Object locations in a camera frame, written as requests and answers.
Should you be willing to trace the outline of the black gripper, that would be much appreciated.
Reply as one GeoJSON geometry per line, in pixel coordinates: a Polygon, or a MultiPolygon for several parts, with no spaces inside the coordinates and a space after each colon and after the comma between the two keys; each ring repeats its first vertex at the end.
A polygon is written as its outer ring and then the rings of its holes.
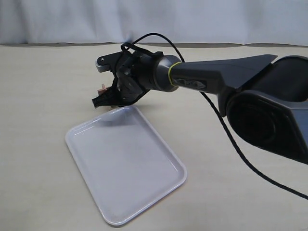
{"type": "Polygon", "coordinates": [[[161,51],[150,55],[135,51],[129,55],[116,71],[116,102],[113,93],[103,93],[92,99],[94,108],[132,105],[148,91],[158,90],[154,75],[162,57],[161,51]]]}

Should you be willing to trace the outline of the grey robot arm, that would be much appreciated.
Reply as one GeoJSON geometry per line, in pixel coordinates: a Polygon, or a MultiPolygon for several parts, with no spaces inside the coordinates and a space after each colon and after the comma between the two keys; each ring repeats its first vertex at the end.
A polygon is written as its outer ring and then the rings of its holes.
{"type": "Polygon", "coordinates": [[[217,96],[218,112],[247,143],[301,163],[308,161],[308,60],[264,54],[182,62],[162,52],[117,52],[99,57],[99,72],[114,81],[95,107],[134,104],[150,90],[186,88],[217,96]]]}

